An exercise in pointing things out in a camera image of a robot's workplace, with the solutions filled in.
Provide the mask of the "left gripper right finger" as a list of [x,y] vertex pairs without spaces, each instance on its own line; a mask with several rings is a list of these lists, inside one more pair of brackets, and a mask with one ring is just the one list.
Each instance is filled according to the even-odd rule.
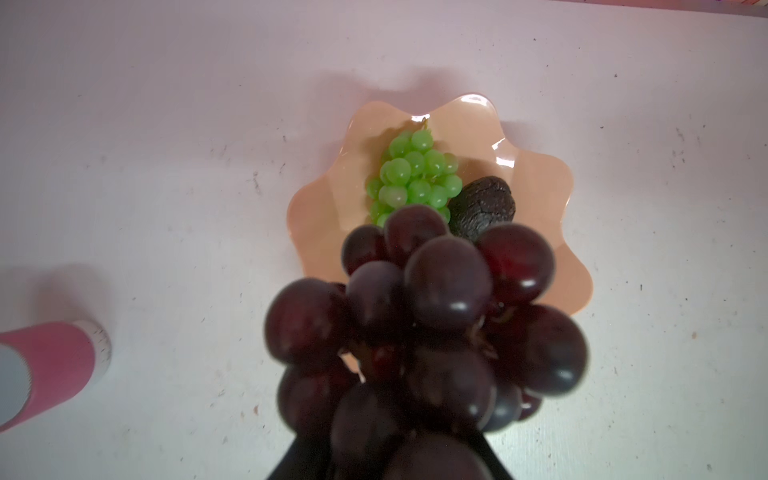
[[482,432],[474,432],[466,437],[467,444],[483,460],[494,480],[514,480]]

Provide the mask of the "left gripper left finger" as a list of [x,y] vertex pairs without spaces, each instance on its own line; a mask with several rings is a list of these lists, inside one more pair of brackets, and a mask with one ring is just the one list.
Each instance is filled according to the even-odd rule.
[[333,478],[330,441],[296,436],[267,480],[326,480]]

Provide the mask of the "purple fake grape bunch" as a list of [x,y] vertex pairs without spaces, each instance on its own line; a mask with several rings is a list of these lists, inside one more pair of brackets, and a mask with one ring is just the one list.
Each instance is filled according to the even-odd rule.
[[528,227],[472,242],[411,205],[353,230],[342,264],[346,283],[296,280],[264,322],[286,367],[280,416],[330,441],[332,479],[493,479],[466,437],[531,416],[586,371],[577,323],[538,300],[554,254]]

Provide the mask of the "dark fake avocado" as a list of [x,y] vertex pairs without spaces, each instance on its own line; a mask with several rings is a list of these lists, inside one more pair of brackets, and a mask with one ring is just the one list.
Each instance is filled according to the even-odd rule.
[[450,232],[474,242],[486,229],[511,222],[516,203],[506,181],[485,176],[466,184],[447,204]]

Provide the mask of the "green fake grape bunch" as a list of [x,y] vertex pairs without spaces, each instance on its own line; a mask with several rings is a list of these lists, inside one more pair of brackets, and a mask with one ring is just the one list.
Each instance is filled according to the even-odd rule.
[[438,145],[427,119],[414,130],[398,132],[382,151],[378,172],[366,183],[369,221],[382,227],[395,211],[425,205],[448,223],[448,204],[464,188],[458,169],[458,158]]

